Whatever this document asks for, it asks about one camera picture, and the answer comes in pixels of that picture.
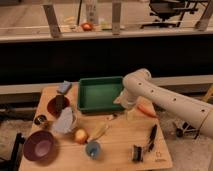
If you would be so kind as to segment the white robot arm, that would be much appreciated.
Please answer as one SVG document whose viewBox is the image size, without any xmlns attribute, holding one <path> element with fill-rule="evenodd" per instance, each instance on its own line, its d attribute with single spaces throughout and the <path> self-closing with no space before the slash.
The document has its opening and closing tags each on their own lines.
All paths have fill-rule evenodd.
<svg viewBox="0 0 213 171">
<path fill-rule="evenodd" d="M 145 68 L 127 74 L 123 77 L 123 90 L 116 101 L 124 109 L 131 110 L 139 97 L 145 97 L 213 139 L 212 104 L 161 88 L 150 80 L 151 73 Z"/>
</svg>

